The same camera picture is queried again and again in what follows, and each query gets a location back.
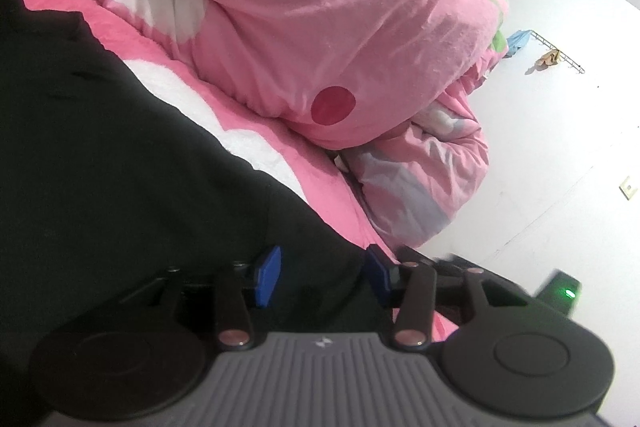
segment red circle on blanket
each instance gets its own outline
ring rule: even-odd
[[[311,104],[311,118],[320,125],[333,125],[347,118],[356,107],[353,93],[340,86],[325,87]]]

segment black fabric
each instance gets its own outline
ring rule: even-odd
[[[171,265],[284,252],[258,327],[388,327],[364,252],[287,187],[153,97],[79,13],[0,0],[0,425],[41,410],[36,341]]]

